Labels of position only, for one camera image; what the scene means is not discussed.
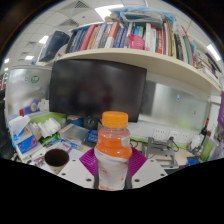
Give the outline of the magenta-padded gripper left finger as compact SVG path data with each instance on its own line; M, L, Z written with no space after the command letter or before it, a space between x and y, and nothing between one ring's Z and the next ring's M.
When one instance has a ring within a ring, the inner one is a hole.
M97 177L97 162L94 150L90 149L79 159L71 159L60 171L59 177L78 186L94 189Z

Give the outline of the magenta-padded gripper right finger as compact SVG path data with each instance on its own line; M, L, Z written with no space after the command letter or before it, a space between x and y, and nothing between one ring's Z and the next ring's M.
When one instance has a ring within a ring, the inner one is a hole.
M136 189L165 177L167 173L155 159L147 159L137 149L132 149L129 160L128 188Z

